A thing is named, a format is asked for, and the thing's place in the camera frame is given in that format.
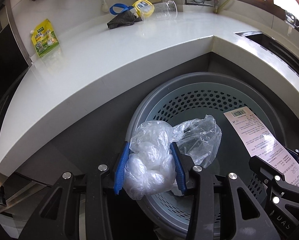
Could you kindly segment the pink printed receipt label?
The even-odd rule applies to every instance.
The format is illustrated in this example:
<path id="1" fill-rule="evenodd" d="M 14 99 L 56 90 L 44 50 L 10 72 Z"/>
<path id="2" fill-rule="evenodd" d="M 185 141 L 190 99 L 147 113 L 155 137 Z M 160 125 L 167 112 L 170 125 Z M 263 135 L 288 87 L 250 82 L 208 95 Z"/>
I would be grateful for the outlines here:
<path id="1" fill-rule="evenodd" d="M 299 163 L 278 142 L 248 107 L 224 113 L 251 157 L 257 156 L 284 174 L 285 181 L 299 187 Z"/>

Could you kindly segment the clear plastic bag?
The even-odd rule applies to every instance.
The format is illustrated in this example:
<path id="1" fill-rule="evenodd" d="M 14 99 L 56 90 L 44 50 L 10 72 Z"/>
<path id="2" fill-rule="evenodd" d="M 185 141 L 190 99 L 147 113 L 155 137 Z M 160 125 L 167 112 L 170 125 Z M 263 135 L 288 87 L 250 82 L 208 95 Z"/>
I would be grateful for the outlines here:
<path id="1" fill-rule="evenodd" d="M 175 187 L 175 161 L 171 144 L 194 164 L 208 167 L 217 156 L 222 131 L 211 115 L 171 126 L 165 121 L 143 122 L 132 133 L 131 151 L 124 168 L 124 189 L 133 200 Z"/>

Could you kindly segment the grey perforated trash bin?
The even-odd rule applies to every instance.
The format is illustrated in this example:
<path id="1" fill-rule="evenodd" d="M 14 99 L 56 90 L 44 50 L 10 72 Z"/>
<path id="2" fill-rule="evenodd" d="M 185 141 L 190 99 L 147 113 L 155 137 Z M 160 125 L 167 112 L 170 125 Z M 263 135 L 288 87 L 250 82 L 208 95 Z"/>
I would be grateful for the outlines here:
<path id="1" fill-rule="evenodd" d="M 213 73 L 169 80 L 138 106 L 123 152 L 124 189 L 156 224 L 186 239 L 279 239 L 265 190 L 233 119 L 260 120 L 254 138 L 285 141 L 272 106 L 249 85 Z"/>

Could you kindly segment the black kitchen sink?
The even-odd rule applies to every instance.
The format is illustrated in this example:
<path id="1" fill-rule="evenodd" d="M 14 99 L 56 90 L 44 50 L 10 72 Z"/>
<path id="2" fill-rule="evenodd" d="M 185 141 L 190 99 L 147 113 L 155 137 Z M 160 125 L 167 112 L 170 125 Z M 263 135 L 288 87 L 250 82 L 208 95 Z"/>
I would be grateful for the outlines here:
<path id="1" fill-rule="evenodd" d="M 236 33 L 236 35 L 247 38 L 250 41 L 259 44 L 264 49 L 279 57 L 299 75 L 299 58 L 274 38 L 264 34 L 261 31 L 246 31 Z"/>

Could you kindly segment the black range hood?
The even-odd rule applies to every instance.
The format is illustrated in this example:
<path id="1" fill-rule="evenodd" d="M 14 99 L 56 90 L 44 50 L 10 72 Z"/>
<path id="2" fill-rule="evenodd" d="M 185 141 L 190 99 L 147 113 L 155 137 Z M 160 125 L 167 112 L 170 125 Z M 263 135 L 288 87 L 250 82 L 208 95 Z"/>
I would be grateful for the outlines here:
<path id="1" fill-rule="evenodd" d="M 14 93 L 32 62 L 20 38 L 11 0 L 0 7 L 0 105 Z"/>

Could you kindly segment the yellow green refill pouch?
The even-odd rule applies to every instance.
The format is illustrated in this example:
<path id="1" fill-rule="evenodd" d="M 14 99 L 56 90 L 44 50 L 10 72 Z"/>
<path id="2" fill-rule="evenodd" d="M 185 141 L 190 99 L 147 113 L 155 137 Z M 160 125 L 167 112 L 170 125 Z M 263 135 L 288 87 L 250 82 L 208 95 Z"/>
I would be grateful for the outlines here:
<path id="1" fill-rule="evenodd" d="M 59 45 L 54 28 L 48 19 L 35 27 L 31 36 L 32 44 L 39 57 L 45 56 Z"/>

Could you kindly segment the glass mug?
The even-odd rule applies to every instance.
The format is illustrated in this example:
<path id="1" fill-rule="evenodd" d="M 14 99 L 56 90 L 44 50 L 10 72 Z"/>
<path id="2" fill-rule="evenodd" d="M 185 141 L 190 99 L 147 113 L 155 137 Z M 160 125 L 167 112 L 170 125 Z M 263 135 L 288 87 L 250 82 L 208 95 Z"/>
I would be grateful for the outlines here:
<path id="1" fill-rule="evenodd" d="M 284 11 L 284 21 L 292 28 L 299 28 L 299 18 L 287 10 Z"/>

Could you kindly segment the clear plastic cup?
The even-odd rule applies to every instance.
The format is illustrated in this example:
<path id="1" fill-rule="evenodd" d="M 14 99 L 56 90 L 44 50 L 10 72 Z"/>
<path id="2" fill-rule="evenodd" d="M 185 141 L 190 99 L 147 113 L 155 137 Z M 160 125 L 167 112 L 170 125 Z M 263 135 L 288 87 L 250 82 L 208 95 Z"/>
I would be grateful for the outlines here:
<path id="1" fill-rule="evenodd" d="M 174 20 L 178 16 L 177 5 L 173 0 L 154 4 L 154 12 L 149 18 L 142 18 L 143 22 Z"/>

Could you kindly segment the black crumpled bag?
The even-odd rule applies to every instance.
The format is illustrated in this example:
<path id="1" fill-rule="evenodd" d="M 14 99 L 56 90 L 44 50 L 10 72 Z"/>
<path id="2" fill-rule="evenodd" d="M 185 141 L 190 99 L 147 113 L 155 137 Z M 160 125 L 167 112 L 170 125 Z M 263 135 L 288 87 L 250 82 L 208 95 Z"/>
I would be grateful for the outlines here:
<path id="1" fill-rule="evenodd" d="M 135 16 L 131 11 L 124 11 L 116 15 L 107 23 L 109 29 L 134 25 L 137 22 L 142 22 L 142 18 Z"/>

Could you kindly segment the yellow-rimmed clear lid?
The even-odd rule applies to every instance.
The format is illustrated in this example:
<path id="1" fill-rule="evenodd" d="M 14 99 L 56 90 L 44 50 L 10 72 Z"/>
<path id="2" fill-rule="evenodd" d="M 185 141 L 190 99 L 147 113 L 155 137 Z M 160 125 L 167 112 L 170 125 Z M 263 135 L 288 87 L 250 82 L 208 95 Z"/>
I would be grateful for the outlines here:
<path id="1" fill-rule="evenodd" d="M 134 2 L 133 7 L 141 18 L 149 18 L 154 12 L 154 5 L 148 0 L 137 0 Z"/>

